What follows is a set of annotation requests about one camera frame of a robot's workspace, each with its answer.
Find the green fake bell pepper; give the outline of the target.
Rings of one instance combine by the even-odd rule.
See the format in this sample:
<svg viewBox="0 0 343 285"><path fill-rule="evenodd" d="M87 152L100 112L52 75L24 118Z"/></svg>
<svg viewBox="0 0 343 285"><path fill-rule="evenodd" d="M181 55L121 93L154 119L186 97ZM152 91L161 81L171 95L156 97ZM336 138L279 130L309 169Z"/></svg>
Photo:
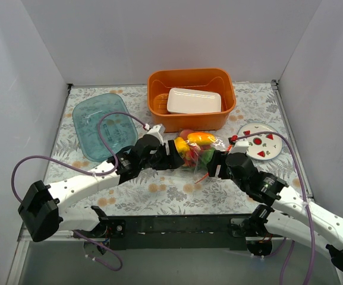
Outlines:
<svg viewBox="0 0 343 285"><path fill-rule="evenodd" d="M208 164L213 155L214 155L214 152L215 152L215 149L214 148L210 148L210 149L207 149L207 150L203 150L201 152L201 154L199 155L199 160L203 163L203 164Z"/></svg>

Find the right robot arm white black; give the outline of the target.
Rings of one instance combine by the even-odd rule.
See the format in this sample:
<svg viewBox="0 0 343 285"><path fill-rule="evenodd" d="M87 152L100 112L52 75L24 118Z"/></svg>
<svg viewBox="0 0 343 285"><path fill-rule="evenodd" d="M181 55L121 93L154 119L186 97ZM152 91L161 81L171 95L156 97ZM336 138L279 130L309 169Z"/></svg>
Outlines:
<svg viewBox="0 0 343 285"><path fill-rule="evenodd" d="M343 218L302 196L277 176L259 171L244 153L214 151L210 177L232 180L259 205L242 230L280 235L312 248L343 272Z"/></svg>

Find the clear zip top bag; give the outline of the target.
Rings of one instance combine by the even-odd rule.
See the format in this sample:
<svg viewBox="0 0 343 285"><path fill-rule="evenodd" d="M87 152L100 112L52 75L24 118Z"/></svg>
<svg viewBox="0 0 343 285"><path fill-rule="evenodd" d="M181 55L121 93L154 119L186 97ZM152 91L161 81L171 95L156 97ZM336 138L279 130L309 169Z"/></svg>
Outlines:
<svg viewBox="0 0 343 285"><path fill-rule="evenodd" d="M174 139L174 143L178 154L184 160L181 168L193 172L194 184L200 183L209 176L207 165L215 151L229 151L232 148L228 139L191 129L182 129Z"/></svg>

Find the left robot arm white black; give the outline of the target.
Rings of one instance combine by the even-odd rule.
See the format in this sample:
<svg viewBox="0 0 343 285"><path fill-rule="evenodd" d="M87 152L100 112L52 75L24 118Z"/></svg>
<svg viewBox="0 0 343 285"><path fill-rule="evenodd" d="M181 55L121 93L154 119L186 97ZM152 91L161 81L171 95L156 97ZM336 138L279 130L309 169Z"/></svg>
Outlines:
<svg viewBox="0 0 343 285"><path fill-rule="evenodd" d="M97 206L83 210L71 206L97 192L130 181L144 169L171 170L184 164L181 146L176 140L161 143L146 134L134 146L117 153L87 175L77 175L60 182L34 182L25 194L18 213L33 241L41 242L60 230L81 230L99 238L107 232L107 216Z"/></svg>

